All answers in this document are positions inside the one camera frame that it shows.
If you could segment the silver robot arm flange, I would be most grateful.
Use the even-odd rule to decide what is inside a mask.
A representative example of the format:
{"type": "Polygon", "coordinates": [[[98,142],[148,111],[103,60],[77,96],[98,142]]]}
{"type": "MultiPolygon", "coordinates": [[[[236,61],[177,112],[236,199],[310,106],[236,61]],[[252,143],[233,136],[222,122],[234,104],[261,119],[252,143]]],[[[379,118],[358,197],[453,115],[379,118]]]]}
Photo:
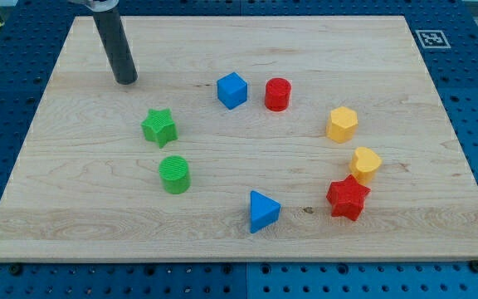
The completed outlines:
{"type": "Polygon", "coordinates": [[[92,12],[106,12],[116,7],[119,0],[68,0],[89,8],[92,12]]]}

